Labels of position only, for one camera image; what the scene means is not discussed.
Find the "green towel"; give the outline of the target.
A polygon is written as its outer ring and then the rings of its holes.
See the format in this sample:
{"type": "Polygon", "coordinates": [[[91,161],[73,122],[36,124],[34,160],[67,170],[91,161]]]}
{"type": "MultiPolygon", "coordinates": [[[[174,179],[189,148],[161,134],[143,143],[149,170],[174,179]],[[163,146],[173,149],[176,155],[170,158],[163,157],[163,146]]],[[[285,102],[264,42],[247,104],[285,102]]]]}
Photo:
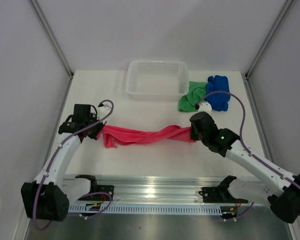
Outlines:
{"type": "Polygon", "coordinates": [[[178,111],[181,113],[196,112],[195,104],[206,95],[207,82],[189,82],[188,93],[181,97],[178,102],[178,111]]]}

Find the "white plastic basket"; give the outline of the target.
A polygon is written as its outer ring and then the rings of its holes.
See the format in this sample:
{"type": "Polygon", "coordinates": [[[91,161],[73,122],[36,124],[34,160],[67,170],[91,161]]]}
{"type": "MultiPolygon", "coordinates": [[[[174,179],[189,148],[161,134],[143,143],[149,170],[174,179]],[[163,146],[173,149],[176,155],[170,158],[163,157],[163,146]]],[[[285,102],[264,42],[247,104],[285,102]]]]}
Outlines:
{"type": "Polygon", "coordinates": [[[126,76],[126,92],[135,100],[179,101],[189,92],[189,70],[178,60],[133,60],[126,76]]]}

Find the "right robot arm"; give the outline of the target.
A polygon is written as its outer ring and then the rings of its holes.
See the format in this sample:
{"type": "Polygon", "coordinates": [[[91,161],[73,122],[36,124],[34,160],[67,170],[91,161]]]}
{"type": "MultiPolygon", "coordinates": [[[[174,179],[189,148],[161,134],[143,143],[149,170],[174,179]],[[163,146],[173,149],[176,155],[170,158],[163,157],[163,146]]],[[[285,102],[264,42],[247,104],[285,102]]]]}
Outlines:
{"type": "Polygon", "coordinates": [[[238,134],[228,128],[218,128],[204,111],[194,114],[189,121],[191,136],[196,141],[240,165],[261,182],[254,184],[227,176],[219,184],[218,196],[222,201],[229,202],[234,198],[261,204],[288,224],[300,217],[300,173],[293,174],[257,156],[244,145],[238,134]]]}

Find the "pink towel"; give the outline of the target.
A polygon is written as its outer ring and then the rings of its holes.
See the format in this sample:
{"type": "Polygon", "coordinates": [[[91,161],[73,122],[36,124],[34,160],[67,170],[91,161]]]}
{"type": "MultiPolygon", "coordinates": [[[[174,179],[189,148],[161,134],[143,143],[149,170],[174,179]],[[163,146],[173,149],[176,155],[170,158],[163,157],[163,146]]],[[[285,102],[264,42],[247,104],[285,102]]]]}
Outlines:
{"type": "Polygon", "coordinates": [[[117,148],[118,145],[150,145],[163,140],[194,143],[191,139],[191,128],[179,125],[168,125],[159,131],[142,131],[119,126],[106,125],[97,139],[103,139],[106,148],[117,148]]]}

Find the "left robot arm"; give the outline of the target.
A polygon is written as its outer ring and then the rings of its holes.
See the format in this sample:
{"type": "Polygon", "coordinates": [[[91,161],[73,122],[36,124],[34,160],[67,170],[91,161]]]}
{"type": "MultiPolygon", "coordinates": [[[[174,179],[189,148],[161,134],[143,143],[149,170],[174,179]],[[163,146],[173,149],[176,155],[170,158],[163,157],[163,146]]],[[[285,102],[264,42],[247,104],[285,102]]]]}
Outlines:
{"type": "Polygon", "coordinates": [[[76,103],[73,113],[59,126],[57,147],[32,182],[21,187],[21,196],[28,218],[63,221],[70,205],[81,198],[98,196],[97,180],[92,175],[79,174],[67,187],[62,183],[68,166],[85,138],[97,139],[112,114],[114,104],[103,100],[98,106],[76,103]]]}

